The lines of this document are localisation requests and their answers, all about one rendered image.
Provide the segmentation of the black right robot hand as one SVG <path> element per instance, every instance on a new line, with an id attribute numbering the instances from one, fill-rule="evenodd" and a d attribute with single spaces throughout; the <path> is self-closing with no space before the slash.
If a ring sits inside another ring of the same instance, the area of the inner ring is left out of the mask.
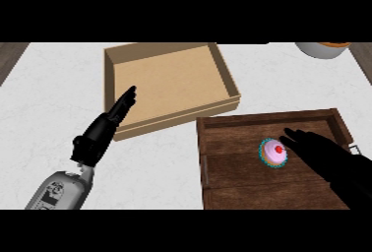
<path id="1" fill-rule="evenodd" d="M 372 211 L 372 160 L 353 155 L 315 132 L 284 129 L 281 143 L 294 151 L 351 210 Z"/>

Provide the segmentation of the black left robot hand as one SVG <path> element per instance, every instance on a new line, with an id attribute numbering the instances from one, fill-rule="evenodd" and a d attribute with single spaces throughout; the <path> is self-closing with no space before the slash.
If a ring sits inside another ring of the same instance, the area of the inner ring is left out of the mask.
<path id="1" fill-rule="evenodd" d="M 117 128 L 136 104 L 136 86 L 132 86 L 117 100 L 111 110 L 103 112 L 84 133 L 72 140 L 71 160 L 95 167 L 111 145 Z"/>

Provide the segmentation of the pink frosted cupcake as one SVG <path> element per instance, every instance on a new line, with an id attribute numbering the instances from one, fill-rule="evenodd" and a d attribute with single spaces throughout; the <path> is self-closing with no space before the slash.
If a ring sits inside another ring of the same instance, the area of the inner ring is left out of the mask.
<path id="1" fill-rule="evenodd" d="M 273 138 L 266 138 L 258 146 L 258 158 L 272 168 L 281 168 L 288 162 L 288 153 L 284 144 Z"/>

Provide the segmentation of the dark wooden tray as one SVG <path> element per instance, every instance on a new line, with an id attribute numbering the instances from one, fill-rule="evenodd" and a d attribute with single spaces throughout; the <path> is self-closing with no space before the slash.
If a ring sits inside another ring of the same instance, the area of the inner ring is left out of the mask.
<path id="1" fill-rule="evenodd" d="M 288 154 L 281 168 L 269 167 L 258 158 L 261 141 L 279 138 L 287 128 L 312 131 L 347 147 L 353 138 L 334 108 L 204 117 L 196 126 L 207 210 L 346 208 L 326 181 L 295 154 Z"/>

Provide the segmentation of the tan cardboard box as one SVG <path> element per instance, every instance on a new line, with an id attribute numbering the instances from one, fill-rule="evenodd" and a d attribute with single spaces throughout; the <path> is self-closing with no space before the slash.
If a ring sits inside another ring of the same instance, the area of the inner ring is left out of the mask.
<path id="1" fill-rule="evenodd" d="M 114 139 L 149 132 L 236 109 L 241 94 L 213 42 L 137 42 L 103 50 L 103 106 L 129 88 L 137 102 Z"/>

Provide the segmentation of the grey bowl with orange contents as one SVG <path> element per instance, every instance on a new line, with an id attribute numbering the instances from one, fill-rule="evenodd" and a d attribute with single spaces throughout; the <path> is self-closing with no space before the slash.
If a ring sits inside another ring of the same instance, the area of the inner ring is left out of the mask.
<path id="1" fill-rule="evenodd" d="M 300 50 L 312 57 L 318 59 L 335 58 L 347 47 L 350 42 L 297 42 Z"/>

